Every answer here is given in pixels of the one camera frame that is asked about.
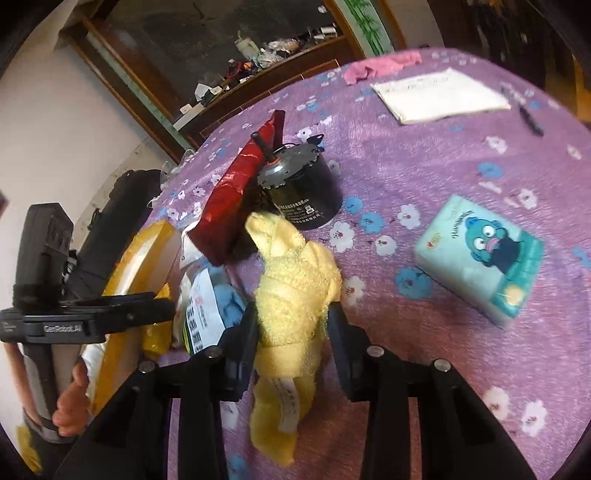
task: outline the hand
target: hand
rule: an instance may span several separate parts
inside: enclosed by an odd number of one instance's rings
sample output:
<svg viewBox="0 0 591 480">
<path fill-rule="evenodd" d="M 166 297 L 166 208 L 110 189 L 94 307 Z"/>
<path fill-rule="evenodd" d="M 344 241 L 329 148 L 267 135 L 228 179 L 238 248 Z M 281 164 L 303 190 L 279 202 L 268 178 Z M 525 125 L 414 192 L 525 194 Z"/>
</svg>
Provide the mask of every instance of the hand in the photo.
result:
<svg viewBox="0 0 591 480">
<path fill-rule="evenodd" d="M 63 437 L 81 434 L 88 423 L 88 383 L 86 364 L 79 358 L 72 369 L 72 383 L 57 399 L 57 410 L 51 417 L 51 421 L 59 428 L 59 434 Z"/>
<path fill-rule="evenodd" d="M 27 381 L 27 371 L 22 358 L 22 353 L 16 343 L 5 343 L 8 361 L 10 363 L 12 378 L 17 388 L 17 393 L 21 404 L 29 418 L 41 424 L 41 417 L 35 408 L 31 388 Z M 51 421 L 59 428 L 60 435 L 64 437 L 74 436 L 82 431 L 88 422 L 89 400 L 86 398 L 86 389 L 88 387 L 88 373 L 86 365 L 82 358 L 79 358 L 72 369 L 72 383 L 62 392 L 57 400 L 57 410 L 53 414 Z"/>
</svg>

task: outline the black electric motor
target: black electric motor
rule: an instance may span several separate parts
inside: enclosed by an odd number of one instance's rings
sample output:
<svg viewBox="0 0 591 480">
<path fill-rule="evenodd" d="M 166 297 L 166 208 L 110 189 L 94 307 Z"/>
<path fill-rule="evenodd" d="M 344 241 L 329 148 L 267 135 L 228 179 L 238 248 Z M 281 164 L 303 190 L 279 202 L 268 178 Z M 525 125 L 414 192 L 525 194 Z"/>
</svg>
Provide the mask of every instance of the black electric motor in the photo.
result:
<svg viewBox="0 0 591 480">
<path fill-rule="evenodd" d="M 343 195 L 319 147 L 324 135 L 307 143 L 271 152 L 258 133 L 252 134 L 267 163 L 258 176 L 277 209 L 298 230 L 312 230 L 328 223 L 340 210 Z"/>
</svg>

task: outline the red packaging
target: red packaging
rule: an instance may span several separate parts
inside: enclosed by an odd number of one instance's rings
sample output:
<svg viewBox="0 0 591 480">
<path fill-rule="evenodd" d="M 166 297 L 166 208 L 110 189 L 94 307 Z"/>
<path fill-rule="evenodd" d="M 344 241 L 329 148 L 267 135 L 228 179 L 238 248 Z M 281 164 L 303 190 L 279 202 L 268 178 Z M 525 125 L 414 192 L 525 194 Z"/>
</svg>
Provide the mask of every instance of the red packaging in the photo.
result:
<svg viewBox="0 0 591 480">
<path fill-rule="evenodd" d="M 273 150 L 283 145 L 284 121 L 285 112 L 275 110 L 258 131 Z M 213 189 L 201 220 L 189 232 L 191 241 L 215 266 L 225 262 L 260 197 L 256 178 L 264 164 L 261 149 L 250 139 Z"/>
</svg>

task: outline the black bag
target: black bag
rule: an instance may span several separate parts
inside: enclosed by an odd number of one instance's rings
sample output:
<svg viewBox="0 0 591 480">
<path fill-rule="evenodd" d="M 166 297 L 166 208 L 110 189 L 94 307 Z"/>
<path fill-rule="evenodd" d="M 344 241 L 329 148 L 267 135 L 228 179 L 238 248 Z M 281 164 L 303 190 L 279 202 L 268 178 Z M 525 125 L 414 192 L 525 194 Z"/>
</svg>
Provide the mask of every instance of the black bag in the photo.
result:
<svg viewBox="0 0 591 480">
<path fill-rule="evenodd" d="M 95 210 L 89 234 L 76 254 L 66 281 L 66 298 L 100 297 L 135 234 L 148 219 L 148 202 L 160 194 L 159 170 L 129 170 L 121 175 L 103 211 Z"/>
</svg>

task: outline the white wall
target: white wall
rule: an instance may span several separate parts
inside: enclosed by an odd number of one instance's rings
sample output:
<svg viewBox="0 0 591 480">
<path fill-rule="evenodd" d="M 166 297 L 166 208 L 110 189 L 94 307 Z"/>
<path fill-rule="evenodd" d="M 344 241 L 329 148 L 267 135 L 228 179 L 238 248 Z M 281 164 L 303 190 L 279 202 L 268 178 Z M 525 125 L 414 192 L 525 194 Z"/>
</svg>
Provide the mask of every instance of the white wall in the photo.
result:
<svg viewBox="0 0 591 480">
<path fill-rule="evenodd" d="M 75 1 L 29 37 L 0 80 L 0 308 L 11 306 L 25 214 L 59 202 L 75 222 L 107 177 L 146 138 L 70 47 L 53 51 Z M 0 421 L 14 441 L 21 407 L 0 348 Z"/>
<path fill-rule="evenodd" d="M 443 37 L 427 0 L 386 0 L 394 14 L 408 48 L 428 44 L 443 47 Z"/>
</svg>

